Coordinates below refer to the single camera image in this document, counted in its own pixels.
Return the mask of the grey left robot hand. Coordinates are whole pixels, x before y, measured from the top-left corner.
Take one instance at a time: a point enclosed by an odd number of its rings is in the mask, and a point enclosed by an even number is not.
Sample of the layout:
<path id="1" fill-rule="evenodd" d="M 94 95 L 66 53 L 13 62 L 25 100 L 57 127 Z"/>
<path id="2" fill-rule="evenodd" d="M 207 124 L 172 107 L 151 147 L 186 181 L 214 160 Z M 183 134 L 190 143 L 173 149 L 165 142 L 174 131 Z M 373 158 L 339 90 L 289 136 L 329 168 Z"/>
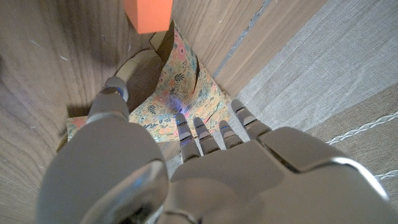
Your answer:
<path id="1" fill-rule="evenodd" d="M 222 121 L 220 149 L 201 119 L 194 138 L 178 114 L 183 162 L 169 175 L 152 136 L 127 120 L 127 99 L 125 81 L 109 78 L 44 175 L 37 223 L 397 222 L 367 168 L 298 129 L 270 129 L 238 100 L 249 141 Z"/>

